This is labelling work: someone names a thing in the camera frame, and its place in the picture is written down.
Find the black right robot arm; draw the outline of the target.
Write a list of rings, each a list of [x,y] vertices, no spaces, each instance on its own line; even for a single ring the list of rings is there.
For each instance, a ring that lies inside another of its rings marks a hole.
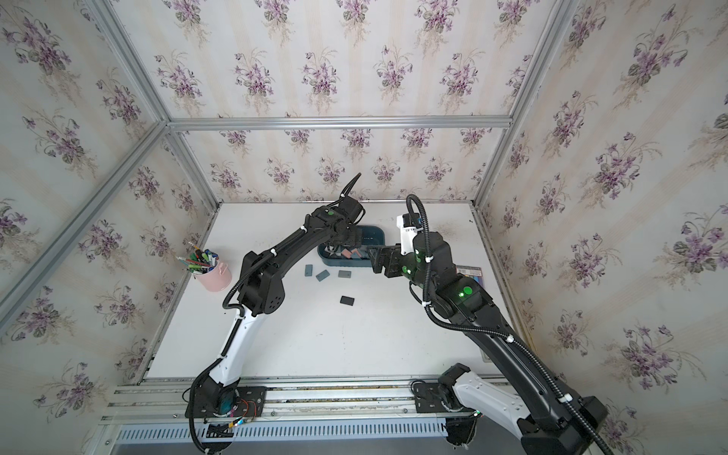
[[[557,377],[504,318],[491,295],[458,272],[451,248],[428,221],[416,195],[397,220],[401,241],[372,253],[373,272],[403,277],[428,319],[470,339],[513,388],[508,394],[456,364],[440,376],[446,402],[487,417],[519,439],[528,454],[582,454],[612,449],[599,433],[608,412]]]

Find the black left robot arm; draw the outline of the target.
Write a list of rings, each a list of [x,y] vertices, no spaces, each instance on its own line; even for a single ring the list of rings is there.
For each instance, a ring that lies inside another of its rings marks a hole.
[[[322,244],[342,246],[356,237],[356,224],[364,216],[362,204],[350,192],[361,174],[356,174],[335,201],[305,216],[301,227],[272,248],[248,252],[238,281],[223,300],[235,310],[231,331],[218,357],[191,385],[185,416],[228,417],[239,398],[237,388],[253,339],[267,316],[277,311],[286,297],[284,277],[299,260]]]

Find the teal plastic storage box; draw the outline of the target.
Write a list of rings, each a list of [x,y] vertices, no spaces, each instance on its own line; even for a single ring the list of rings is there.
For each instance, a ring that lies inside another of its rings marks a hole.
[[[348,245],[318,247],[318,257],[324,265],[330,267],[370,267],[369,250],[385,245],[385,233],[380,227],[359,226],[356,228],[352,242]]]

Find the highlighter marker pack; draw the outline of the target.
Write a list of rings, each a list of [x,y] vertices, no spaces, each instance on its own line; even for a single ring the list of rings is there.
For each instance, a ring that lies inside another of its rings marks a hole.
[[[456,270],[458,273],[472,278],[480,286],[483,286],[483,271],[481,267],[466,267],[465,265],[457,265]]]

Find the pink pen holder cup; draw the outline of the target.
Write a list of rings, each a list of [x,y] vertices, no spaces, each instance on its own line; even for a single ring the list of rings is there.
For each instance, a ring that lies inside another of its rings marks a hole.
[[[232,282],[232,274],[225,262],[218,262],[206,273],[193,276],[208,292],[220,292],[227,289]]]

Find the coloured pens in cup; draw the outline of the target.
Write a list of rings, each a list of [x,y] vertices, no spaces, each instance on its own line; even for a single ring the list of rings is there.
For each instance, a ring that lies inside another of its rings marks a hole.
[[[204,275],[212,272],[218,265],[221,265],[221,261],[217,253],[209,249],[201,249],[196,246],[193,248],[193,252],[187,257],[177,256],[176,260],[187,267],[189,273]]]

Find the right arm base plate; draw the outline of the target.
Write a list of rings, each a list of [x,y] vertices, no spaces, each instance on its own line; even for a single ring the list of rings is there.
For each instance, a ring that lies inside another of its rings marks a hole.
[[[466,416],[446,419],[446,440],[453,447],[467,447],[472,442],[481,417],[479,411],[463,405],[454,390],[456,380],[470,372],[468,366],[456,363],[440,375],[436,382],[413,379],[409,383],[417,413],[466,413]]]

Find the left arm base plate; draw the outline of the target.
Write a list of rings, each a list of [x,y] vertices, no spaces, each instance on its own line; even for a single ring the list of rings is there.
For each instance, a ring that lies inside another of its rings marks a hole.
[[[187,406],[185,417],[202,420],[205,429],[198,432],[201,442],[231,439],[233,430],[262,416],[267,392],[265,386],[236,389],[200,386],[195,390],[193,407]]]

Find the aluminium mounting rail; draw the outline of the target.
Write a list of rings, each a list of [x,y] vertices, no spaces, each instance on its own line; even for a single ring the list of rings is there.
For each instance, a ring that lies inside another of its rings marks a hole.
[[[119,386],[100,419],[117,425],[181,423],[189,386],[172,380]],[[260,421],[409,417],[425,403],[411,377],[244,378],[240,387],[246,402],[238,411],[254,411]]]

